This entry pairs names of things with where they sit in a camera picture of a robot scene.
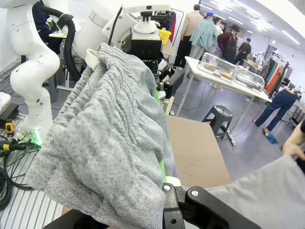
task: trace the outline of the plastic stool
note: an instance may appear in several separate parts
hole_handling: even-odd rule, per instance
[[[213,114],[214,118],[208,119],[210,114]],[[215,105],[210,109],[202,122],[210,122],[215,137],[221,137],[223,139],[232,119],[233,114],[226,107]]]

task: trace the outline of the bolt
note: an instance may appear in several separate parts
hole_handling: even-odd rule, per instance
[[[192,191],[191,194],[192,194],[192,196],[194,196],[194,197],[196,197],[196,196],[199,195],[199,193],[198,193],[196,190]]]
[[[169,185],[164,185],[164,186],[163,186],[163,189],[164,189],[165,191],[169,191],[169,190],[171,190],[171,187],[170,187]]]

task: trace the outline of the black hat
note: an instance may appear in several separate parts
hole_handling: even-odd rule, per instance
[[[231,29],[235,30],[236,32],[239,32],[239,26],[238,25],[232,25]]]

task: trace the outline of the blue object on floor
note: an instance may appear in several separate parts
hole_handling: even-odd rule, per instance
[[[271,144],[277,144],[278,141],[275,139],[275,137],[273,137],[273,135],[269,132],[268,134],[265,134],[265,137],[268,139],[268,141]]]

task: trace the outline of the yellow container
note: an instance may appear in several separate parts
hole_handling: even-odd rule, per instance
[[[159,30],[159,34],[162,40],[162,44],[166,44],[172,32],[169,32],[167,30]]]

